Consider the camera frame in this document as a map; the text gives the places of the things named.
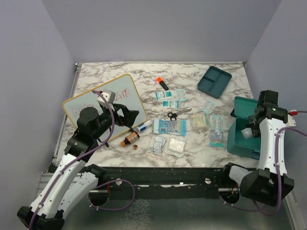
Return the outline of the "large blue bandage packet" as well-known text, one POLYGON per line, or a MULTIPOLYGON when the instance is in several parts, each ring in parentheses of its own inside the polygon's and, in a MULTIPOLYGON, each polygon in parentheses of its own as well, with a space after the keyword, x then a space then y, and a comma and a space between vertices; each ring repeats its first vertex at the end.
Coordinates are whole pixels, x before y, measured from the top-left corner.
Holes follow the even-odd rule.
POLYGON ((171 121, 156 118, 153 121, 153 132, 155 134, 186 136, 187 121, 185 119, 171 121))

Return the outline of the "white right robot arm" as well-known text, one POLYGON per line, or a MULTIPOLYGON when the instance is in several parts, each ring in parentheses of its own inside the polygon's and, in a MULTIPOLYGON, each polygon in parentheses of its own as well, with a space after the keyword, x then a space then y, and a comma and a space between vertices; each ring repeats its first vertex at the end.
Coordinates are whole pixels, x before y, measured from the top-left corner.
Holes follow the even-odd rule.
POLYGON ((271 207, 294 188, 284 163, 284 133, 294 118, 278 106, 278 92, 261 91, 256 103, 235 102, 236 119, 228 130, 227 151, 258 160, 257 168, 228 163, 220 176, 225 187, 238 185, 240 194, 271 207))

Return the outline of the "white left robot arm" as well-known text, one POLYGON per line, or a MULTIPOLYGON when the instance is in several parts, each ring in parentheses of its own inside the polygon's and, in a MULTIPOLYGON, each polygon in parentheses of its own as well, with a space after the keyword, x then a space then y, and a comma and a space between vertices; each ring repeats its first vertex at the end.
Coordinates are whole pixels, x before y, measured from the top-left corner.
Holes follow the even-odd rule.
POLYGON ((115 126, 132 128, 139 111, 122 104, 101 109, 101 114, 94 107, 81 110, 77 129, 48 184, 34 202, 19 209, 17 216, 28 229, 62 229, 66 216, 82 196, 105 186, 106 171, 95 164, 85 164, 100 148, 100 137, 106 131, 113 132, 115 126))

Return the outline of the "white gauze packet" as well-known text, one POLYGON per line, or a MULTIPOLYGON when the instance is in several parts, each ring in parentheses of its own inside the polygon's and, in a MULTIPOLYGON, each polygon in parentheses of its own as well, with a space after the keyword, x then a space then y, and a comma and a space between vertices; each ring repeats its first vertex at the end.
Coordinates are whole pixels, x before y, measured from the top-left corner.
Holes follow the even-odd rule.
POLYGON ((171 135, 165 153, 181 158, 184 156, 187 139, 182 136, 171 135))

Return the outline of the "amber medicine bottle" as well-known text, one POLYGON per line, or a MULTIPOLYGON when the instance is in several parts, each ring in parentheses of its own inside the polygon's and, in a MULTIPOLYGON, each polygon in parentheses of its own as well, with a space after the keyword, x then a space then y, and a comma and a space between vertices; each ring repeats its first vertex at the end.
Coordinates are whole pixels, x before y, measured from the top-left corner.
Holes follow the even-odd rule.
POLYGON ((128 136, 125 137, 125 139, 121 142, 121 145, 123 147, 130 145, 132 143, 134 143, 135 141, 137 141, 140 138, 140 135, 138 132, 133 131, 131 132, 128 136))

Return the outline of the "yellowish gauze packet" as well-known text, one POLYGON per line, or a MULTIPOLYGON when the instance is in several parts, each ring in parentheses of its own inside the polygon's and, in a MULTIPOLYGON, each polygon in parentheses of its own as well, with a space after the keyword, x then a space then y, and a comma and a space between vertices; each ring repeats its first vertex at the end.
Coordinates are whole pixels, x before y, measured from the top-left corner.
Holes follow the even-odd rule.
POLYGON ((191 115, 190 123, 193 130, 205 129, 210 126, 208 117, 205 113, 191 115))

